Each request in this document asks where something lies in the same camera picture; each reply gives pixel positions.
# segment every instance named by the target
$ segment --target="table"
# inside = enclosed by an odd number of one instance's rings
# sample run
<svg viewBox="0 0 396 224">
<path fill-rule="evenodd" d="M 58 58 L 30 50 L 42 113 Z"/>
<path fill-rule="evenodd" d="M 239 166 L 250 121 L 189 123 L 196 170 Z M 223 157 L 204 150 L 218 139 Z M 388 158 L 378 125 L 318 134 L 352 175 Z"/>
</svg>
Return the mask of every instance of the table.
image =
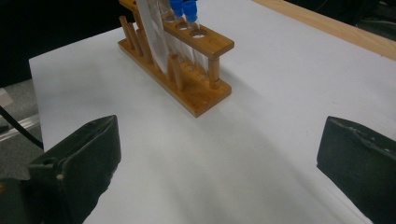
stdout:
<svg viewBox="0 0 396 224">
<path fill-rule="evenodd" d="M 122 161 L 85 223 L 370 223 L 316 156 L 328 116 L 396 138 L 396 62 L 251 1 L 198 8 L 235 42 L 233 93 L 198 119 L 122 53 L 121 29 L 30 60 L 46 149 L 119 118 Z"/>
</svg>

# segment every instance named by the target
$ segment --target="wooden dowel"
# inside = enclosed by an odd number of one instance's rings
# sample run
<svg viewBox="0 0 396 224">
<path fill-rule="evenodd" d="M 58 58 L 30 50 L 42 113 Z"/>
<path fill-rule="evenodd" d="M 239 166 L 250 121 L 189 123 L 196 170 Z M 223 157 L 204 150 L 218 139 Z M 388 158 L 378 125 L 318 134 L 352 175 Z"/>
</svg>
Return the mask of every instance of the wooden dowel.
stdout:
<svg viewBox="0 0 396 224">
<path fill-rule="evenodd" d="M 139 56 L 143 56 L 139 40 L 137 39 L 136 31 L 134 30 L 134 25 L 131 22 L 128 22 L 126 27 L 128 28 L 129 35 L 131 36 L 132 42 L 134 43 L 134 49 Z"/>
<path fill-rule="evenodd" d="M 123 29 L 123 31 L 125 33 L 126 40 L 128 42 L 129 47 L 131 49 L 134 49 L 134 43 L 132 42 L 132 38 L 129 35 L 129 31 L 128 31 L 128 28 L 127 28 L 128 21 L 126 20 L 126 17 L 125 16 L 120 16 L 120 22 L 121 22 L 122 29 Z"/>
<path fill-rule="evenodd" d="M 220 59 L 208 59 L 208 76 L 209 76 L 209 86 L 210 88 L 216 90 L 219 88 L 220 79 Z"/>
<path fill-rule="evenodd" d="M 137 38 L 139 39 L 140 47 L 143 51 L 143 56 L 146 59 L 146 63 L 152 63 L 151 51 L 149 50 L 149 43 L 146 39 L 145 30 L 137 29 L 136 34 Z"/>
<path fill-rule="evenodd" d="M 183 76 L 182 76 L 181 70 L 180 70 L 180 64 L 178 62 L 178 55 L 177 54 L 173 54 L 171 56 L 171 61 L 172 61 L 172 67 L 174 69 L 177 89 L 179 91 L 183 91 L 184 90 L 184 81 L 183 81 Z"/>
<path fill-rule="evenodd" d="M 135 11 L 133 11 L 132 13 L 134 14 L 134 20 L 136 21 L 137 28 L 143 30 L 144 27 L 143 27 L 142 19 L 140 18 L 140 14 Z"/>
<path fill-rule="evenodd" d="M 172 81 L 175 78 L 175 71 L 172 65 L 172 55 L 173 54 L 168 55 L 168 69 L 166 71 L 166 77 L 168 78 L 169 81 Z"/>
</svg>

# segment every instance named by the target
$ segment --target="blue test tube cap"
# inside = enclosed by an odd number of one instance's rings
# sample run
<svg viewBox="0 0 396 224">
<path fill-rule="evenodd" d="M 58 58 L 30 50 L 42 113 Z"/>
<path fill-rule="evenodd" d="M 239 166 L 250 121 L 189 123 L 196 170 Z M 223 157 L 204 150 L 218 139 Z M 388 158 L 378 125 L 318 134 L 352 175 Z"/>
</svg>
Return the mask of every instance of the blue test tube cap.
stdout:
<svg viewBox="0 0 396 224">
<path fill-rule="evenodd" d="M 198 19 L 197 3 L 195 1 L 187 1 L 183 3 L 183 12 L 184 15 L 186 15 L 188 22 L 195 22 Z"/>
<path fill-rule="evenodd" d="M 170 0 L 169 1 L 175 16 L 183 16 L 183 0 Z"/>
</svg>

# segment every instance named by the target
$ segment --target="wooden test tube rack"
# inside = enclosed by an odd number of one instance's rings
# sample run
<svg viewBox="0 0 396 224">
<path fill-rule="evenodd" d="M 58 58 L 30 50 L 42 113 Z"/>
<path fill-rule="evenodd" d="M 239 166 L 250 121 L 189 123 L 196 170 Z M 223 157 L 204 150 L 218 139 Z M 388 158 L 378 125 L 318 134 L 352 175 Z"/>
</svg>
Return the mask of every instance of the wooden test tube rack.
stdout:
<svg viewBox="0 0 396 224">
<path fill-rule="evenodd" d="M 135 0 L 120 0 L 120 4 L 134 14 L 137 30 L 124 16 L 120 22 L 126 38 L 119 46 L 131 59 L 139 64 L 154 80 L 166 89 L 196 118 L 231 94 L 231 86 L 219 78 L 219 57 L 233 48 L 234 42 L 215 31 L 200 25 L 204 37 L 194 38 L 191 29 L 179 30 L 175 22 L 163 22 L 166 33 L 204 54 L 208 60 L 206 78 L 184 63 L 176 55 L 170 55 L 168 72 L 163 74 L 152 59 L 144 27 Z"/>
</svg>

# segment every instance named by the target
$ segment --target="rack base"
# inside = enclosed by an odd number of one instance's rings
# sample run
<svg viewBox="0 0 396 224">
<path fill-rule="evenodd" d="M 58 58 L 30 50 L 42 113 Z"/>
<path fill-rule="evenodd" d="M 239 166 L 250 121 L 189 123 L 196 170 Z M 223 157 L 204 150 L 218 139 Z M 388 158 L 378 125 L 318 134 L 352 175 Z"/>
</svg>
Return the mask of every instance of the rack base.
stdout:
<svg viewBox="0 0 396 224">
<path fill-rule="evenodd" d="M 231 86 L 223 80 L 220 79 L 219 87 L 213 90 L 209 87 L 207 78 L 203 79 L 197 72 L 189 71 L 186 66 L 181 68 L 185 88 L 183 91 L 179 91 L 175 81 L 168 80 L 163 73 L 158 71 L 154 64 L 146 63 L 144 57 L 139 56 L 135 50 L 129 48 L 126 39 L 119 41 L 119 46 L 126 55 L 139 64 L 196 118 L 231 94 Z"/>
</svg>

